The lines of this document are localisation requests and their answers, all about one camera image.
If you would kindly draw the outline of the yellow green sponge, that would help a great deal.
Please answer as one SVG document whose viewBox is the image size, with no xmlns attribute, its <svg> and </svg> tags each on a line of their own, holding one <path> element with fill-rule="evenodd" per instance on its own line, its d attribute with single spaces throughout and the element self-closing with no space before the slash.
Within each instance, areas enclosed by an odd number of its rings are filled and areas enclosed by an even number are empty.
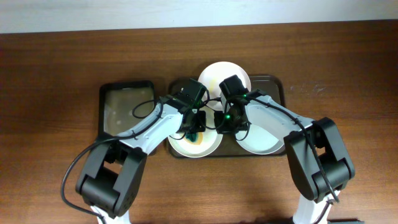
<svg viewBox="0 0 398 224">
<path fill-rule="evenodd" d="M 188 133 L 184 140 L 191 145 L 200 145 L 203 142 L 203 133 Z"/>
</svg>

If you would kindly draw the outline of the cream white plate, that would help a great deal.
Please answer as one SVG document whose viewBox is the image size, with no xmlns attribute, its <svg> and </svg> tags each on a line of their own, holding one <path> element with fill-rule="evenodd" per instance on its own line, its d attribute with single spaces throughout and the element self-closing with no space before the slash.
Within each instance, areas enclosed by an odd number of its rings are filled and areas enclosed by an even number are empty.
<svg viewBox="0 0 398 224">
<path fill-rule="evenodd" d="M 175 133 L 167 139 L 171 151 L 176 157 L 200 158 L 210 155 L 221 144 L 223 135 L 216 130 L 207 129 L 203 133 L 203 142 L 200 145 L 191 145 L 184 140 L 185 133 Z"/>
</svg>

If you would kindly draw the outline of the pink plate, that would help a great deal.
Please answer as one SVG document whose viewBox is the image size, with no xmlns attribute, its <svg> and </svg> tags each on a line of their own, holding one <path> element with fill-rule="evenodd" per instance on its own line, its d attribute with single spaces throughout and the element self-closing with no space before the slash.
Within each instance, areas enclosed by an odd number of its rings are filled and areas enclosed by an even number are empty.
<svg viewBox="0 0 398 224">
<path fill-rule="evenodd" d="M 226 78 L 237 75 L 245 88 L 251 91 L 251 81 L 248 74 L 235 63 L 216 62 L 207 66 L 200 74 L 198 81 L 203 84 L 209 92 L 205 93 L 203 100 L 220 97 L 221 89 L 219 84 Z"/>
</svg>

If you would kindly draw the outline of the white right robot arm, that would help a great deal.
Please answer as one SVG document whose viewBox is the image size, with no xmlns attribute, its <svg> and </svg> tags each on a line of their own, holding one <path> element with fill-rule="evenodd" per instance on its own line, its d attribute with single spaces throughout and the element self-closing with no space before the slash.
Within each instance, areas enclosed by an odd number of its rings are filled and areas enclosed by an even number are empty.
<svg viewBox="0 0 398 224">
<path fill-rule="evenodd" d="M 293 223 L 328 223 L 331 206 L 355 176 L 355 168 L 333 120 L 300 116 L 261 90 L 220 95 L 224 112 L 243 118 L 282 141 L 294 184 L 300 192 Z"/>
</svg>

